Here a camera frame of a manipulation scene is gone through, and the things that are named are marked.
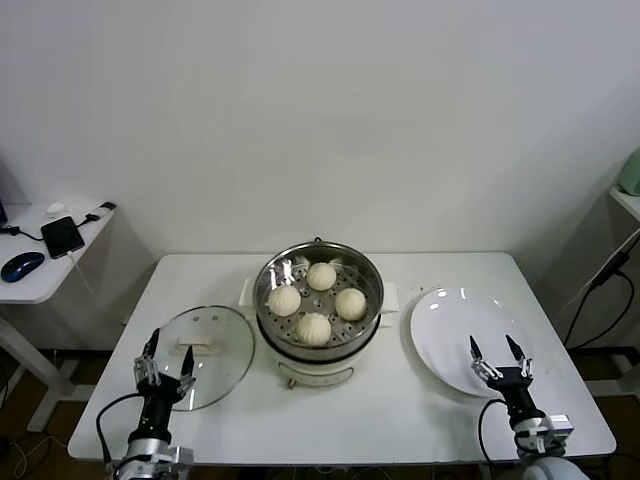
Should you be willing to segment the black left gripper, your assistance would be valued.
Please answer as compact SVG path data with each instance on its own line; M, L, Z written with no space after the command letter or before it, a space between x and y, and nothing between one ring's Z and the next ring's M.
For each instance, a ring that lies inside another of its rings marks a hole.
M142 353L134 360L134 378L138 392L144 398L138 422L139 436L170 436L168 425L172 407L192 388L196 379L193 376L193 346L189 345L180 370L180 379L165 374L159 376L154 360L158 346L160 329L156 328L145 343Z

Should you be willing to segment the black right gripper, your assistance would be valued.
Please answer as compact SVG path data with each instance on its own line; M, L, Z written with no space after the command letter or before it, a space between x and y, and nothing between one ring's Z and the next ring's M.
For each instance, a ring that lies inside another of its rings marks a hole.
M538 409L533 401L529 386L532 383L532 359L527 357L521 346L506 335L509 349L517 362L516 367L499 368L484 360L482 352L472 335L469 336L471 368L492 390L499 392L507 406L509 425L538 417Z

